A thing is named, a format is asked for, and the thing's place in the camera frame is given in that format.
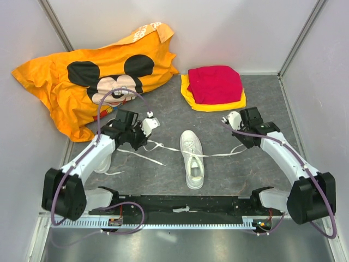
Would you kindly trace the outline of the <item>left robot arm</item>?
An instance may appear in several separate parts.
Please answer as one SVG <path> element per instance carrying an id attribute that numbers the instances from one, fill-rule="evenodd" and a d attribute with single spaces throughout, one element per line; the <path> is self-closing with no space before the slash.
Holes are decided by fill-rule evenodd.
<path id="1" fill-rule="evenodd" d="M 91 143 L 73 160 L 59 169 L 49 169 L 44 178 L 41 206 L 52 216 L 75 221 L 84 212 L 102 209 L 108 215 L 119 210 L 119 200 L 113 190 L 99 187 L 85 190 L 93 173 L 105 173 L 110 168 L 111 155 L 124 143 L 137 150 L 147 143 L 152 129 L 158 126 L 152 112 L 140 121 L 138 114 L 118 110 L 115 118 L 99 127 Z"/>

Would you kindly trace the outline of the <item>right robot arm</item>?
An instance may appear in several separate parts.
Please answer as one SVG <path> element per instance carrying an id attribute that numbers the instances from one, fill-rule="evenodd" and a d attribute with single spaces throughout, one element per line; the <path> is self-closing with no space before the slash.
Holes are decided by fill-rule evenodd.
<path id="1" fill-rule="evenodd" d="M 294 150 L 274 122 L 265 122 L 256 107 L 229 113 L 232 135 L 246 148 L 259 147 L 279 166 L 291 184 L 289 191 L 264 187 L 252 192 L 251 211 L 264 214 L 269 208 L 288 212 L 304 224 L 336 213 L 335 178 L 321 173 Z"/>

